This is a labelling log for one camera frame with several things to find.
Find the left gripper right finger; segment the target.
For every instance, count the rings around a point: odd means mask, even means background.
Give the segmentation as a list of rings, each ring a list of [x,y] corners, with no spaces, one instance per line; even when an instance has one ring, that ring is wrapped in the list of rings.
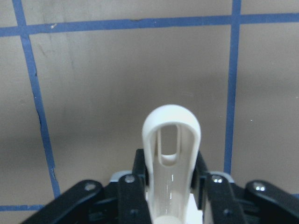
[[[208,170],[198,153],[192,173],[191,190],[196,206],[202,211],[204,224],[246,224],[241,205],[235,198],[231,183],[218,173]]]

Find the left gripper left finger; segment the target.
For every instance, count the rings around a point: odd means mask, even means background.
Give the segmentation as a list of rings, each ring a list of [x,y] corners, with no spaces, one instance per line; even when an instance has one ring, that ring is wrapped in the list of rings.
[[[146,200],[148,172],[143,149],[135,153],[132,173],[118,181],[118,223],[148,224],[150,212]]]

